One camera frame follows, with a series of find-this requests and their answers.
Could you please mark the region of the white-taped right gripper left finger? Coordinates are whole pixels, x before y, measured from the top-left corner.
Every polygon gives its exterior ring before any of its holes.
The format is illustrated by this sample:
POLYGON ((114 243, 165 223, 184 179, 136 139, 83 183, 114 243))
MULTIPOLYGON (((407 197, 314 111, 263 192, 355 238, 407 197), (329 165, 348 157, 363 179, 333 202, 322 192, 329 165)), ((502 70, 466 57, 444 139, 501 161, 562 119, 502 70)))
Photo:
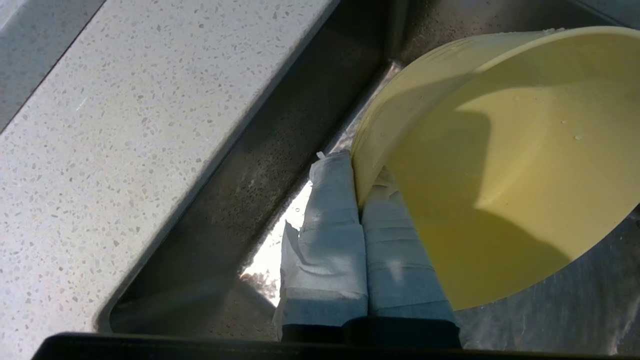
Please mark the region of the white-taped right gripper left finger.
POLYGON ((345 324, 368 314, 366 247, 348 151, 318 153, 302 226, 285 223, 279 266, 279 341, 318 332, 340 337, 345 324))

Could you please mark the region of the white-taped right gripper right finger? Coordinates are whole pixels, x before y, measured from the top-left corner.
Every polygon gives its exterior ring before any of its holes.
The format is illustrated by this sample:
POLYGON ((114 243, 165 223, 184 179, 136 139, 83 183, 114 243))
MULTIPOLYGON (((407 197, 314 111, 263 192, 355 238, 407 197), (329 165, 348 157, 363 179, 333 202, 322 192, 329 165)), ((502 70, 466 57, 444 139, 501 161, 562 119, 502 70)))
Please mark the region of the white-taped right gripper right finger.
POLYGON ((375 178, 362 209, 361 224, 370 314, 457 321, 388 168, 375 178))

